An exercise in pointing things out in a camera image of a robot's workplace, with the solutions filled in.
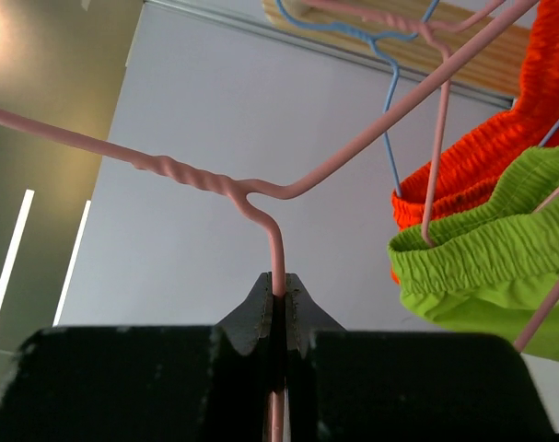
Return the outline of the pink hanger of black shorts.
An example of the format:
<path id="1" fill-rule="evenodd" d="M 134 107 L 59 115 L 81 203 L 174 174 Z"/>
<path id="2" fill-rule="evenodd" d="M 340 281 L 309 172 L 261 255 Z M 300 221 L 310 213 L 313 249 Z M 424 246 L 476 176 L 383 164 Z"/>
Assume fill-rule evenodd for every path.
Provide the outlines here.
<path id="1" fill-rule="evenodd" d="M 253 206 L 249 202 L 248 197 L 252 193 L 258 193 L 274 199 L 289 200 L 302 195 L 326 180 L 377 138 L 385 134 L 395 123 L 421 104 L 432 92 L 441 90 L 441 84 L 431 79 L 430 75 L 391 110 L 388 110 L 382 117 L 378 118 L 372 126 L 358 135 L 339 152 L 312 170 L 301 180 L 287 186 L 275 185 L 264 180 L 233 180 L 226 175 L 196 169 L 171 157 L 151 156 L 131 148 L 68 131 L 2 109 L 0 109 L 0 125 L 26 134 L 37 135 L 63 145 L 100 154 L 104 157 L 117 159 L 129 163 L 138 169 L 151 171 L 198 190 L 220 194 L 232 200 L 244 216 L 262 226 L 269 236 L 272 270 L 268 274 L 271 276 L 271 291 L 278 305 L 278 310 L 273 316 L 272 328 L 274 363 L 277 376 L 274 390 L 279 395 L 284 388 L 287 368 L 287 361 L 285 360 L 287 343 L 285 331 L 285 296 L 287 292 L 285 251 L 279 226 L 265 212 Z"/>

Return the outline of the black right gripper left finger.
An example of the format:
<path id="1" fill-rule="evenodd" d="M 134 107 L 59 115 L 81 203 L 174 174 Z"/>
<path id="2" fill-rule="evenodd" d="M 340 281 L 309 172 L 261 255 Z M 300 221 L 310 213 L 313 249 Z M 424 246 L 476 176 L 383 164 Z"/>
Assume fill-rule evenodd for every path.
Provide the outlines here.
<path id="1" fill-rule="evenodd" d="M 0 441 L 279 441 L 277 310 L 263 273 L 214 325 L 37 331 L 0 384 Z"/>

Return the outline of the pink hanger of green shorts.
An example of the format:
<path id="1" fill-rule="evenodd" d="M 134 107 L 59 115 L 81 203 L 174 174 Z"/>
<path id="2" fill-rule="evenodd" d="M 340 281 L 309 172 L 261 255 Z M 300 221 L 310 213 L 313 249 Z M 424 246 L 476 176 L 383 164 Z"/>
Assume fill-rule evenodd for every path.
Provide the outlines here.
<path id="1" fill-rule="evenodd" d="M 483 17 L 486 17 L 493 11 L 497 10 L 497 8 L 502 5 L 500 1 L 488 2 L 482 10 L 457 23 L 416 20 L 400 15 L 394 15 L 378 9 L 369 9 L 365 6 L 353 6 L 346 3 L 343 4 L 338 1 L 309 1 L 308 4 L 310 6 L 324 8 L 339 13 L 356 15 L 365 21 L 375 21 L 399 30 L 416 32 L 420 34 L 430 46 L 441 52 L 443 61 L 441 67 L 448 67 L 451 74 L 457 72 L 457 70 L 469 62 L 475 54 L 485 48 L 485 46 L 493 41 L 499 34 L 504 32 L 506 28 L 510 27 L 515 21 L 536 5 L 534 1 L 516 1 L 511 7 L 503 10 L 502 13 L 495 17 L 490 24 L 486 25 L 484 29 L 466 42 L 459 50 L 452 52 L 445 42 L 440 41 L 436 37 L 435 32 L 438 30 L 444 30 L 451 33 L 462 32 L 481 21 Z M 432 207 L 435 199 L 442 141 L 448 112 L 450 76 L 444 76 L 442 74 L 442 68 L 438 68 L 429 77 L 441 84 L 437 125 L 435 129 L 431 167 L 429 171 L 429 182 L 427 185 L 425 210 L 423 212 L 421 224 L 422 239 L 428 247 L 433 248 L 435 246 L 435 241 L 433 241 L 429 234 L 429 226 L 432 217 Z"/>

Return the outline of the lime green shorts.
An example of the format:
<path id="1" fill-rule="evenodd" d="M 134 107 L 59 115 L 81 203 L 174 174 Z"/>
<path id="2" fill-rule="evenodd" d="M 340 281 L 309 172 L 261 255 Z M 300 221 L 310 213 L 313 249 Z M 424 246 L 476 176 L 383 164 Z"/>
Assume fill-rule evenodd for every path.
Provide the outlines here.
<path id="1" fill-rule="evenodd" d="M 530 147 L 501 175 L 490 199 L 390 240 L 388 254 L 413 314 L 454 332 L 510 342 L 559 278 L 559 146 Z"/>

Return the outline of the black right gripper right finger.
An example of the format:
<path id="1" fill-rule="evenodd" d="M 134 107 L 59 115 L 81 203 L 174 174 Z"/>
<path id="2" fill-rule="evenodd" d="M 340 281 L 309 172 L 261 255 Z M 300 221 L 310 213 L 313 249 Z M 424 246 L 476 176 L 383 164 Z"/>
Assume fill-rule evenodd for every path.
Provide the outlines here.
<path id="1" fill-rule="evenodd" d="M 552 441 L 520 354 L 490 334 L 347 331 L 286 278 L 295 441 Z"/>

